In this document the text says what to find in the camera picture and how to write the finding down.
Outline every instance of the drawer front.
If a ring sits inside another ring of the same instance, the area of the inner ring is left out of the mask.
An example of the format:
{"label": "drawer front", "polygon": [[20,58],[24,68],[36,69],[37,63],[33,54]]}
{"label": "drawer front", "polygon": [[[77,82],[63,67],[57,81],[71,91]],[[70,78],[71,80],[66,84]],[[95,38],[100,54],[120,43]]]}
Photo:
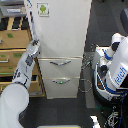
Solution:
{"label": "drawer front", "polygon": [[[0,77],[1,76],[13,76],[14,75],[14,71],[15,71],[16,67],[0,67]],[[32,75],[38,75],[38,69],[37,66],[35,65],[32,71]]]}
{"label": "drawer front", "polygon": [[38,59],[43,79],[80,76],[82,58],[79,59]]}
{"label": "drawer front", "polygon": [[29,36],[27,30],[11,31],[6,30],[0,32],[0,49],[3,48],[26,48],[29,44]]}
{"label": "drawer front", "polygon": [[17,66],[17,63],[26,49],[0,50],[0,66]]}
{"label": "drawer front", "polygon": [[45,91],[48,99],[76,98],[79,79],[44,79]]}

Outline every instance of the white panel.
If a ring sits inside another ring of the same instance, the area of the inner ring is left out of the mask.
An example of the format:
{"label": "white panel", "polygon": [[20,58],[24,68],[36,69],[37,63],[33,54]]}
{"label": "white panel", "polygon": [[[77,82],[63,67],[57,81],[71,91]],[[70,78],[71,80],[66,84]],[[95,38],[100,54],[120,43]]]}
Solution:
{"label": "white panel", "polygon": [[60,77],[79,77],[82,59],[38,60],[43,79]]}
{"label": "white panel", "polygon": [[[29,10],[32,10],[36,33],[41,42],[39,58],[82,56],[91,1],[31,0],[32,8],[29,8],[25,0],[29,21]],[[49,17],[38,15],[37,2],[48,3]]]}
{"label": "white panel", "polygon": [[52,82],[52,79],[43,80],[43,82],[48,99],[77,97],[79,79],[70,79],[64,84]]}

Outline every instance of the floor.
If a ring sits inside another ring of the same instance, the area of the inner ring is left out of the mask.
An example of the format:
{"label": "floor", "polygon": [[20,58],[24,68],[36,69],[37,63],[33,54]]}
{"label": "floor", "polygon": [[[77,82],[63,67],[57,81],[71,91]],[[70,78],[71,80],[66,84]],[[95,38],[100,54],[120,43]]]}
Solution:
{"label": "floor", "polygon": [[[100,46],[109,46],[111,36],[119,32],[127,35],[120,22],[120,12],[128,7],[128,1],[121,0],[92,0],[91,15],[86,37],[85,52],[91,52],[91,44],[95,43]],[[81,78],[85,78],[86,70],[81,71]],[[86,84],[80,81],[80,86],[84,89]],[[21,119],[24,128],[36,128],[41,125],[79,125],[83,128],[92,128],[93,122],[91,115],[96,115],[98,121],[103,127],[105,118],[101,110],[95,107],[89,107],[89,97],[80,90],[77,99],[54,99],[30,98],[26,114]]]}

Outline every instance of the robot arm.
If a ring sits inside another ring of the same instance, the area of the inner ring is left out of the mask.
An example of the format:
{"label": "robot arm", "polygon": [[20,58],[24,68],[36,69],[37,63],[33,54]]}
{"label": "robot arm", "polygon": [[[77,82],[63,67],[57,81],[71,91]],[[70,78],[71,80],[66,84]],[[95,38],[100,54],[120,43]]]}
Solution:
{"label": "robot arm", "polygon": [[29,103],[30,87],[34,58],[39,52],[40,43],[32,41],[18,62],[12,83],[8,85],[0,98],[0,128],[22,128],[19,114]]}

